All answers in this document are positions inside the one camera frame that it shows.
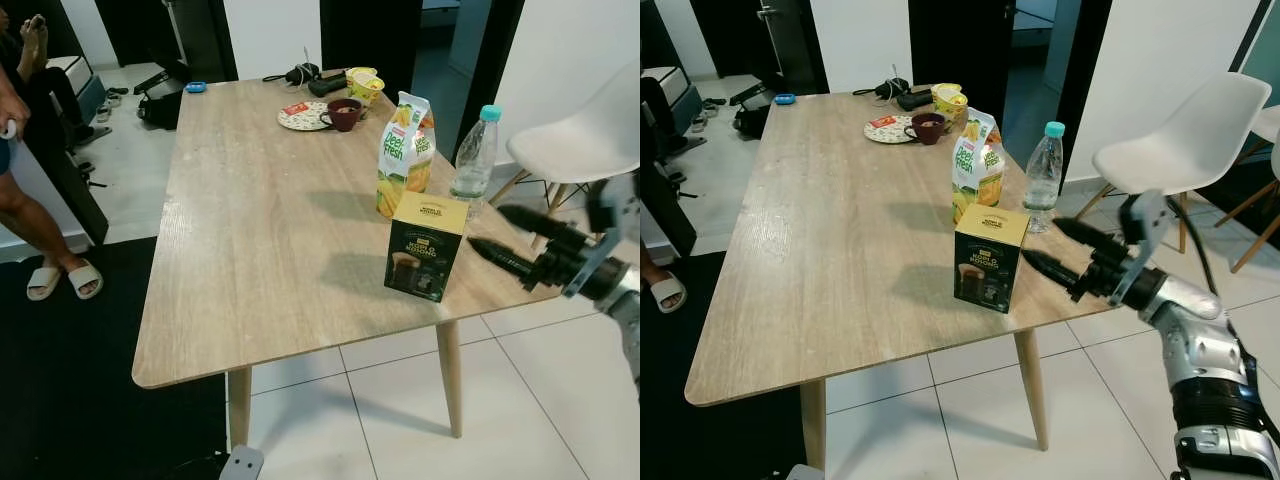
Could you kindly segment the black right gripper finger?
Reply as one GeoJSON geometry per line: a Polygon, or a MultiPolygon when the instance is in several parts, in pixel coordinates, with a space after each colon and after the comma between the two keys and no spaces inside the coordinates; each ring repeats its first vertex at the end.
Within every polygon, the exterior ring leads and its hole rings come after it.
{"type": "Polygon", "coordinates": [[[581,251],[589,246],[588,236],[566,221],[536,212],[522,205],[502,205],[497,211],[512,225],[547,239],[550,250],[581,251]]]}
{"type": "Polygon", "coordinates": [[[1092,294],[1091,264],[1084,266],[1083,271],[1075,271],[1042,250],[1024,250],[1021,256],[1037,273],[1061,285],[1071,301],[1080,301],[1085,294],[1092,294]]]}
{"type": "Polygon", "coordinates": [[[1053,224],[1070,239],[1091,247],[1094,260],[1105,262],[1123,262],[1129,257],[1129,248],[1124,243],[1117,243],[1111,234],[1098,230],[1094,227],[1075,218],[1055,218],[1053,224]]]}
{"type": "Polygon", "coordinates": [[[481,259],[513,275],[525,291],[532,291],[541,283],[540,268],[534,261],[515,252],[511,247],[481,237],[467,238],[467,242],[481,259]]]}

